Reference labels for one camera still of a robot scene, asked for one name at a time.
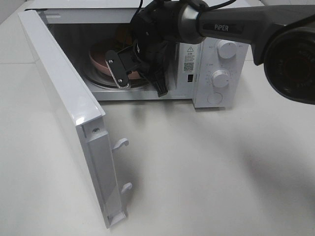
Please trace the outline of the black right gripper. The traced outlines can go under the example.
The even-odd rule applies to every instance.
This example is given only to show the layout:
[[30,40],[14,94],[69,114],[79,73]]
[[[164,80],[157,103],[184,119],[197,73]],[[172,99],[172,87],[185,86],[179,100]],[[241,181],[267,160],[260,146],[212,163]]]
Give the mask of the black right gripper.
[[119,51],[109,50],[105,62],[119,89],[129,87],[128,74],[137,71],[156,90],[158,96],[168,93],[166,86],[166,53],[170,42],[179,42],[177,21],[181,2],[141,2],[130,25],[133,44]]

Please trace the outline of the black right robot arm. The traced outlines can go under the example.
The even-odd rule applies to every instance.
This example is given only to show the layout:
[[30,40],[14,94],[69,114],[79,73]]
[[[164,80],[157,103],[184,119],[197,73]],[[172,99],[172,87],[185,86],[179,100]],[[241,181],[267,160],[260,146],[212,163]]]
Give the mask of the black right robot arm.
[[315,7],[269,5],[229,8],[201,0],[154,0],[138,7],[131,22],[133,45],[107,51],[105,61],[120,89],[137,71],[156,89],[168,90],[164,62],[170,42],[198,44],[207,37],[249,44],[253,61],[283,97],[315,102]]

